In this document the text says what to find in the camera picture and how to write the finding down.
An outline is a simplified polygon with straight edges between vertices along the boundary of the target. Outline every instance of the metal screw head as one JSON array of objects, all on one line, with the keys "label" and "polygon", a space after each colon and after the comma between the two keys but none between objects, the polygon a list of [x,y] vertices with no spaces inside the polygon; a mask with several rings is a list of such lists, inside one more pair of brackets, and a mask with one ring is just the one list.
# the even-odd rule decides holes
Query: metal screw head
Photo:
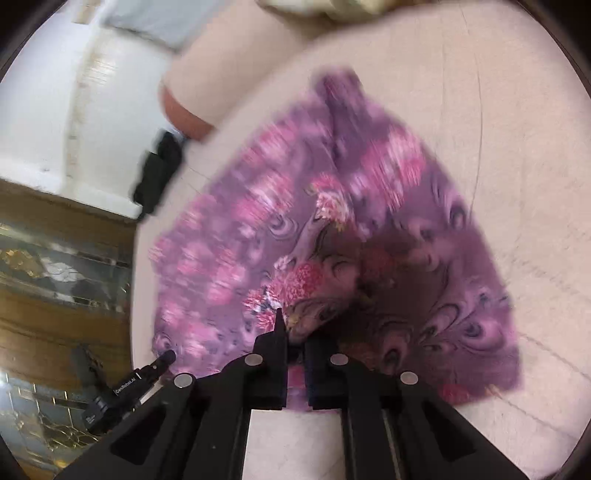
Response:
[{"label": "metal screw head", "polygon": [[246,363],[249,367],[255,367],[262,363],[262,357],[258,353],[250,353],[244,359],[244,363]]},{"label": "metal screw head", "polygon": [[330,357],[330,363],[341,367],[349,363],[349,357],[344,353],[335,353]]},{"label": "metal screw head", "polygon": [[418,383],[418,376],[415,372],[402,372],[400,381],[405,385],[414,385]]},{"label": "metal screw head", "polygon": [[179,388],[188,387],[192,383],[193,377],[189,374],[178,374],[176,377],[174,377],[174,385]]}]

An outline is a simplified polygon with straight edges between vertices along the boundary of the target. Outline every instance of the purple floral cloth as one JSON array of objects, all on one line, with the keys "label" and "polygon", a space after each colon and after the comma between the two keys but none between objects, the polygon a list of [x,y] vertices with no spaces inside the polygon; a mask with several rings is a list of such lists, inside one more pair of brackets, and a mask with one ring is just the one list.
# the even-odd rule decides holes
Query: purple floral cloth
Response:
[{"label": "purple floral cloth", "polygon": [[518,383],[511,306],[470,212],[350,71],[259,131],[151,255],[153,350],[176,351],[173,374],[220,371],[282,307],[290,342],[322,328],[451,403]]}]

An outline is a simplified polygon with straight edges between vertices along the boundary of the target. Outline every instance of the white wall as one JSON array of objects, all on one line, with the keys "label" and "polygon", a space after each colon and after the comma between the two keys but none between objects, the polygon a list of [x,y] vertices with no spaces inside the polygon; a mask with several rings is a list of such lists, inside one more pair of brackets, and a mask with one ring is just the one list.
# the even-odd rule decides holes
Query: white wall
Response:
[{"label": "white wall", "polygon": [[135,217],[129,191],[145,150],[171,129],[158,85],[172,52],[90,25],[70,0],[41,26],[0,83],[0,177]]}]

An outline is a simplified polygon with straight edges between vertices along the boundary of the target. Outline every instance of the wooden floor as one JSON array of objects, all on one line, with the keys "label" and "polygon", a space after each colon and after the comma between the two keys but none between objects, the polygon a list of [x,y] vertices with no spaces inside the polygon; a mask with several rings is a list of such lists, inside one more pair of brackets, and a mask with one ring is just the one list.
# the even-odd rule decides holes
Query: wooden floor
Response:
[{"label": "wooden floor", "polygon": [[[2,225],[26,228],[68,245],[85,245],[124,263],[132,260],[134,221],[0,181]],[[70,352],[81,343],[103,363],[108,383],[114,384],[131,370],[129,311],[116,314],[57,303],[0,285],[1,372],[51,389],[80,391]],[[34,462],[18,460],[32,479],[54,475]]]}]

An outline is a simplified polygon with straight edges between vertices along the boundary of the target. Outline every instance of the beige sofa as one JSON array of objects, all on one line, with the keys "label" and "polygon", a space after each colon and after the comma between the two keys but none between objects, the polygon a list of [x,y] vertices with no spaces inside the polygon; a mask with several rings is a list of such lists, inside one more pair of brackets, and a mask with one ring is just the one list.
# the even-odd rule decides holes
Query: beige sofa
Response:
[{"label": "beige sofa", "polygon": [[[223,121],[229,105],[204,115],[218,132],[188,145],[158,215],[139,227],[134,364],[152,360],[157,278],[147,251],[155,238],[259,125],[334,65],[352,66],[368,95],[426,141],[473,202],[515,305],[524,382],[460,412],[530,478],[543,478],[563,464],[591,416],[591,99],[545,29],[504,2],[402,9],[329,33],[249,86]],[[338,417],[323,417],[332,426],[320,431],[314,417],[293,415],[253,416],[245,478],[342,477]]]},{"label": "beige sofa", "polygon": [[327,18],[286,17],[255,0],[232,0],[173,61],[161,89],[164,111],[202,140],[264,78],[335,28]]}]

